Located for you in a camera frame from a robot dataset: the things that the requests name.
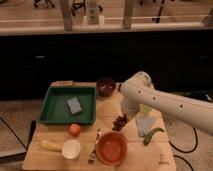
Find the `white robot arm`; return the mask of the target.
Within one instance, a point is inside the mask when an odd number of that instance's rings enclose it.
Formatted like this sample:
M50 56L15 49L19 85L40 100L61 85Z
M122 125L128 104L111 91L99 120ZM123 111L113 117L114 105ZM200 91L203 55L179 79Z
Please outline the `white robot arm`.
M128 119L135 117L143 104L213 136L213 103L156 90L150 76L143 71L123 82L120 92L121 112Z

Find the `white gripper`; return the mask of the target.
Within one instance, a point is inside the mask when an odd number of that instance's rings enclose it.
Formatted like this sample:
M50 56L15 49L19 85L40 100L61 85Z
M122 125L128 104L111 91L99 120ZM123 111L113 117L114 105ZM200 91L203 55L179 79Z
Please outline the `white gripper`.
M124 97L120 106L122 114L127 118L126 125L131 125L135 121L137 113L140 111L140 105L131 99Z

